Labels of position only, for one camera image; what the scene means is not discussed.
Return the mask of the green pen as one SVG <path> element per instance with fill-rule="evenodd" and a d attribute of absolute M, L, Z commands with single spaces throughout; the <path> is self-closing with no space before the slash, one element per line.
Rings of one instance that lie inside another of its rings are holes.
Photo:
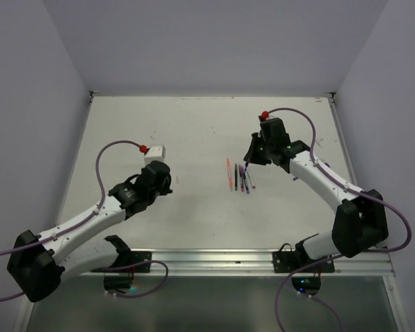
<path fill-rule="evenodd" d="M 234 190 L 238 191 L 239 187 L 239 168 L 238 164 L 234 164 Z"/>

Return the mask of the blue pen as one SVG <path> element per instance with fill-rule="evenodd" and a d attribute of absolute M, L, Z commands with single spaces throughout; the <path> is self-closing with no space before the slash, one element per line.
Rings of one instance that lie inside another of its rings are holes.
<path fill-rule="evenodd" d="M 245 172 L 244 169 L 241 169 L 241 180 L 242 180 L 243 191 L 245 191 L 247 194 L 249 194 L 250 190 L 249 190 L 249 187 L 248 187 L 246 172 Z"/>

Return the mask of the orange pen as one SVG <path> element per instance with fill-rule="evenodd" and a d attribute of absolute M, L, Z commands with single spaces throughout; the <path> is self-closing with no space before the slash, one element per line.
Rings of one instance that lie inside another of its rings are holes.
<path fill-rule="evenodd" d="M 232 191 L 234 187 L 233 187 L 233 180 L 232 180 L 232 169 L 231 169 L 229 158 L 226 158 L 226 167 L 227 167 L 227 172 L 228 172 L 228 185 L 229 185 L 230 191 Z"/>

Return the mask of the red pen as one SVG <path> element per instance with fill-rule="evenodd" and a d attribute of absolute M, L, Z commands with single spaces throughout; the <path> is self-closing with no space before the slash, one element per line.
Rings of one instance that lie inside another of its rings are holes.
<path fill-rule="evenodd" d="M 238 165 L 238 171 L 239 171 L 240 188 L 242 192 L 245 192 L 245 186 L 244 186 L 244 181 L 243 181 L 243 170 L 240 164 Z"/>

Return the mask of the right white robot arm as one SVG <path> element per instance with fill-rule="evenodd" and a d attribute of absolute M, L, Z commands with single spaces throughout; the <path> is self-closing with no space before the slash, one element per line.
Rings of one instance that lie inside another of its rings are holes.
<path fill-rule="evenodd" d="M 330 231 L 296 243 L 283 262 L 310 271 L 319 259 L 333 255 L 352 258 L 389 236 L 382 196 L 344 180 L 320 161 L 301 140 L 291 141 L 279 118 L 259 116 L 260 130 L 252 134 L 245 162 L 274 164 L 308 185 L 335 214 Z"/>

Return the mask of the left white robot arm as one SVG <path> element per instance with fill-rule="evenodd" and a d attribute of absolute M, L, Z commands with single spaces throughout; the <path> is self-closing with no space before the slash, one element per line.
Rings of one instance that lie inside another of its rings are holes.
<path fill-rule="evenodd" d="M 92 243 L 92 238 L 145 211 L 159 196 L 172 193 L 170 168 L 152 161 L 139 174 L 115 185 L 103 200 L 66 223 L 15 241 L 7 270 L 32 303 L 51 295 L 62 282 L 87 273 L 145 272 L 150 253 L 135 254 L 117 235 Z"/>

